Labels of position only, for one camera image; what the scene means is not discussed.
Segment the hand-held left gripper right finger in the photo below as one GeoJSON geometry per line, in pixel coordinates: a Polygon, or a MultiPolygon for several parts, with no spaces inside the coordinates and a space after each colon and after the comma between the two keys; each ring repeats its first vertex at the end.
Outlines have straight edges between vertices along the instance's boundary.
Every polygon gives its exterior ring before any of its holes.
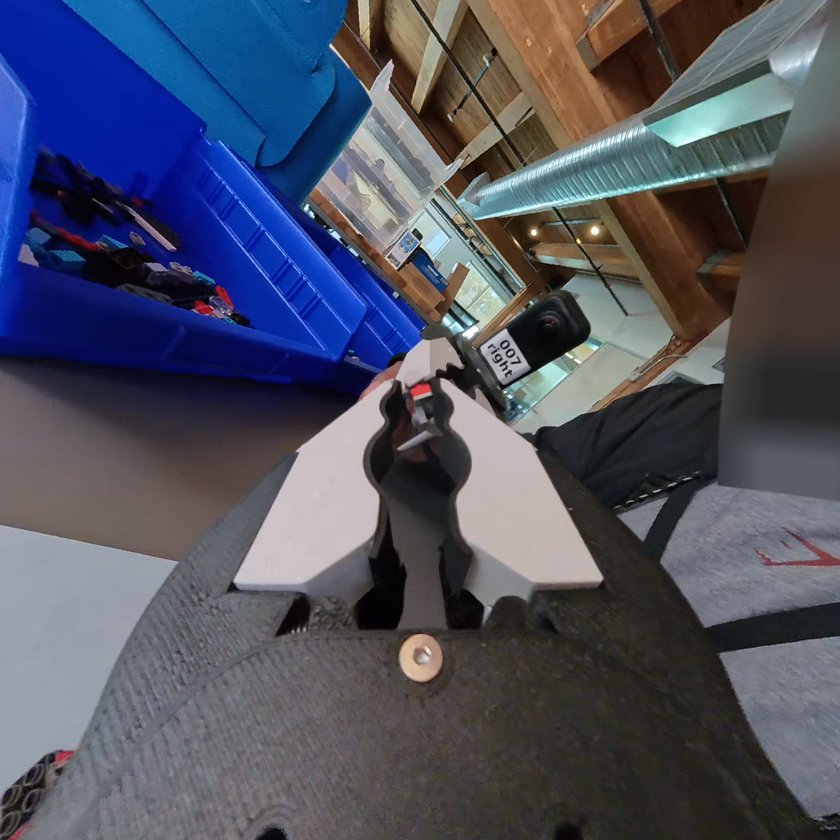
{"type": "Polygon", "coordinates": [[[466,625],[499,600],[594,590],[604,577],[533,446],[452,382],[433,380],[437,454],[454,483],[444,580],[466,625]]]}

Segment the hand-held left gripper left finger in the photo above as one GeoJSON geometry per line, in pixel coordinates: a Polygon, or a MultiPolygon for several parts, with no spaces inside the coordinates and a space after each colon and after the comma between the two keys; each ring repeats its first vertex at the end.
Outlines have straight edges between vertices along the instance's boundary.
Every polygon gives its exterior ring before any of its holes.
{"type": "Polygon", "coordinates": [[[385,426],[380,386],[299,447],[233,584],[242,592],[362,596],[380,494],[365,453],[385,426]]]}

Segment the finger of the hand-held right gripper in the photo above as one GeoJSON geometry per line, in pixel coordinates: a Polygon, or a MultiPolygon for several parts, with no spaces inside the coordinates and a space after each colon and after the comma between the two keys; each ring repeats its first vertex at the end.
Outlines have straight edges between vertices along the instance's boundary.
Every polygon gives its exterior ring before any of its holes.
{"type": "Polygon", "coordinates": [[[401,366],[401,385],[415,386],[461,370],[461,357],[451,337],[422,339],[409,350],[401,366]]]}
{"type": "Polygon", "coordinates": [[[493,385],[489,385],[482,378],[454,377],[453,384],[458,390],[483,407],[490,415],[505,424],[506,408],[497,399],[503,394],[493,385]]]}

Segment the grey red brick assembly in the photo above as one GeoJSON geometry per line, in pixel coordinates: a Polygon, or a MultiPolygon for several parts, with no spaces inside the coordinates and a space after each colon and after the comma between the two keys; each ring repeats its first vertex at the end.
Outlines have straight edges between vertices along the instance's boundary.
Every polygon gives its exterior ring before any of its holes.
{"type": "Polygon", "coordinates": [[[429,382],[419,382],[406,391],[411,433],[396,447],[404,454],[422,448],[443,436],[434,415],[434,391],[429,382]]]}

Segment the person's right forearm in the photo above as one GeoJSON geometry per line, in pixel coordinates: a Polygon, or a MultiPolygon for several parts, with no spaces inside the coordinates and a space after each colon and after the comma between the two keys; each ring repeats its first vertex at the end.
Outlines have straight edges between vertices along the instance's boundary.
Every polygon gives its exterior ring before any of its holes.
{"type": "Polygon", "coordinates": [[[605,507],[632,508],[718,475],[723,386],[669,383],[521,434],[605,507]]]}

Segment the grey desk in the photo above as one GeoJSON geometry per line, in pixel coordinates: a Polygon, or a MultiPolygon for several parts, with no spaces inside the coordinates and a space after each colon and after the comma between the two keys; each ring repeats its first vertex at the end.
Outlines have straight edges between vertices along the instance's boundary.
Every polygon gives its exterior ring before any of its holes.
{"type": "Polygon", "coordinates": [[[2,357],[4,526],[180,560],[354,398],[2,357]]]}

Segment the person's right hand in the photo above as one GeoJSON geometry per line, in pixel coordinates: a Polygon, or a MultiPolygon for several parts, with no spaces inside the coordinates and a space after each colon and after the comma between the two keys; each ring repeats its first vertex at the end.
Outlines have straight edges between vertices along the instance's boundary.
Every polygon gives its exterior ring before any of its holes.
{"type": "Polygon", "coordinates": [[[370,384],[362,391],[359,397],[359,402],[365,397],[373,394],[380,386],[391,384],[399,374],[403,362],[401,360],[394,362],[383,372],[377,374],[370,384]]]}

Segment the wooden top table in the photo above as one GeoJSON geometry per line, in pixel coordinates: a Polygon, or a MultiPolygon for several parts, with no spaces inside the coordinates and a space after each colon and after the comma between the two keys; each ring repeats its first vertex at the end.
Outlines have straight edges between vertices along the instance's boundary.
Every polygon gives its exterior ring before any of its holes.
{"type": "Polygon", "coordinates": [[[466,266],[456,265],[448,277],[447,289],[441,292],[413,264],[395,269],[318,188],[312,189],[308,203],[312,211],[329,224],[347,246],[359,252],[374,273],[404,298],[425,322],[441,322],[468,276],[466,266]]]}

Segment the dark blue box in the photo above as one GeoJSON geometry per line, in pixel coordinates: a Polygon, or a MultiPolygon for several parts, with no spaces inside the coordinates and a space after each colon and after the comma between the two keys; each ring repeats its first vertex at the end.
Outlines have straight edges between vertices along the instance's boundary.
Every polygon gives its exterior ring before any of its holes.
{"type": "Polygon", "coordinates": [[[418,248],[413,252],[410,263],[436,290],[441,293],[447,290],[447,277],[440,272],[422,248],[418,248]]]}

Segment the small printed box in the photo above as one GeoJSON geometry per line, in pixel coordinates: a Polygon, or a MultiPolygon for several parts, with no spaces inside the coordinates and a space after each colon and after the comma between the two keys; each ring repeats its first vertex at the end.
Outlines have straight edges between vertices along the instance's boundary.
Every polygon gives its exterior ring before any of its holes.
{"type": "Polygon", "coordinates": [[[394,270],[400,270],[406,262],[410,261],[421,242],[422,236],[417,236],[416,230],[405,231],[385,253],[386,261],[394,270]]]}

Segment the clear plastic storage box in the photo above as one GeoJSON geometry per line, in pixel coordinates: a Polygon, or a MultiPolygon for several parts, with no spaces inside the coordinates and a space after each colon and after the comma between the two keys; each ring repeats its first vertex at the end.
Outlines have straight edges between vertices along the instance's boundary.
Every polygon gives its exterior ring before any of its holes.
{"type": "Polygon", "coordinates": [[[369,95],[371,109],[318,183],[320,193],[383,256],[411,231],[463,158],[446,164],[391,92],[393,61],[369,95]]]}

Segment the pale blue instruction booklet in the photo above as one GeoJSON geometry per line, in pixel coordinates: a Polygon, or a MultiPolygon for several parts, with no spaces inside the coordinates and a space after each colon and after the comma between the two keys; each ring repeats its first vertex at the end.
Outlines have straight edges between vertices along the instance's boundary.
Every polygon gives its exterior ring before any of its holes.
{"type": "Polygon", "coordinates": [[[1,790],[77,747],[175,562],[1,527],[1,790]]]}

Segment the person's torso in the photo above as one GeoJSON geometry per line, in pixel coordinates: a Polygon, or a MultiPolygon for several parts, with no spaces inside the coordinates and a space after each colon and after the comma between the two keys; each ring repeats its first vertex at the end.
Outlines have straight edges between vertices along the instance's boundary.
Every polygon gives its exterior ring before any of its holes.
{"type": "Polygon", "coordinates": [[[616,512],[640,539],[657,530],[764,751],[838,837],[838,501],[711,482],[616,512]],[[655,526],[673,498],[686,506],[655,526]]]}

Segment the red black patterned cloth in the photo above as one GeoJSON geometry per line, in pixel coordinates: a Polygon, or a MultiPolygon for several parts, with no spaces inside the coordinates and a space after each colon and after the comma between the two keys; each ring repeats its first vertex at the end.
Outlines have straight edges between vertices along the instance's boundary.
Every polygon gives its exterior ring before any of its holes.
{"type": "Polygon", "coordinates": [[[49,752],[13,782],[1,799],[1,838],[26,835],[39,805],[57,783],[74,750],[49,752]]]}

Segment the silver ventilation duct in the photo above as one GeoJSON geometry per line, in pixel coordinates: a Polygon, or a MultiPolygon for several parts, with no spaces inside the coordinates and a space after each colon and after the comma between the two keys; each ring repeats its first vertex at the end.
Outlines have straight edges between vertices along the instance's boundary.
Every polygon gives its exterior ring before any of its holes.
{"type": "Polygon", "coordinates": [[[767,3],[725,29],[646,110],[500,178],[458,205],[516,216],[771,168],[837,2],[767,3]]]}

